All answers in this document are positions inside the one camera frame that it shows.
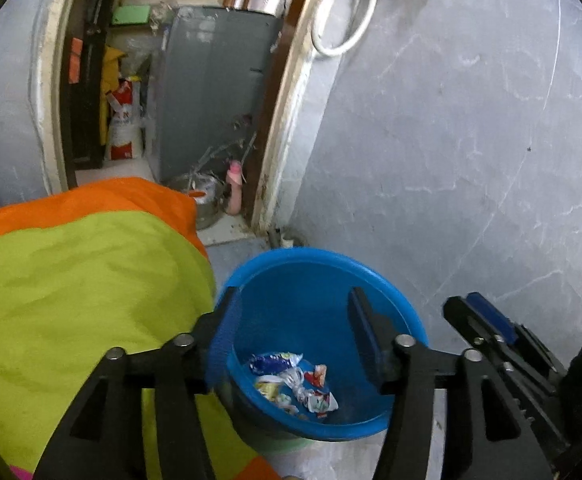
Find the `gray wall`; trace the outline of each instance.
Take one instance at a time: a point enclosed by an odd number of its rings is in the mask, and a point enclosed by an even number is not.
[[[47,196],[35,59],[49,0],[7,0],[0,9],[0,206]]]
[[[305,100],[328,89],[310,84]],[[340,62],[290,226],[383,273],[436,348],[479,290],[568,362],[582,343],[582,5],[379,0]]]

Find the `floor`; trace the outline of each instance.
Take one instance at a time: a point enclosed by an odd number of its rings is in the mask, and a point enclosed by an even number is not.
[[[436,390],[433,411],[425,480],[439,480],[442,475],[446,426],[444,390]],[[280,476],[293,475],[303,480],[371,480],[384,440],[385,432],[351,442],[316,442],[303,450],[266,459]]]
[[[155,182],[149,163],[145,158],[129,158],[126,160],[105,160],[99,170],[76,171],[78,186],[83,186],[97,180],[118,178],[123,176],[139,176],[150,182]],[[210,228],[197,232],[205,247],[225,244],[235,240],[255,238],[244,218],[224,214]]]
[[[207,247],[217,290],[222,289],[234,270],[268,250],[268,242],[264,238],[256,237]]]

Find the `metal pot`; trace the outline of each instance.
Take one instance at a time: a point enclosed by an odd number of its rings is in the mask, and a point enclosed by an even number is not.
[[[211,227],[223,211],[224,185],[216,177],[203,173],[186,173],[173,178],[167,187],[188,194],[196,201],[196,229]]]

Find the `shelf item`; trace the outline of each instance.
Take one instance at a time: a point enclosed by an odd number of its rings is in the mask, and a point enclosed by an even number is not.
[[[142,25],[149,21],[151,6],[125,5],[113,12],[111,25]]]

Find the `blanket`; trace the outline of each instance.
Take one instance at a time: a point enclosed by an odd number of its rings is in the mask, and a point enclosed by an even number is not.
[[[9,464],[33,472],[109,348],[158,348],[213,309],[195,216],[193,199],[140,178],[0,208],[0,454]],[[146,402],[146,463],[157,479]],[[278,478],[215,396],[196,403],[219,480]]]

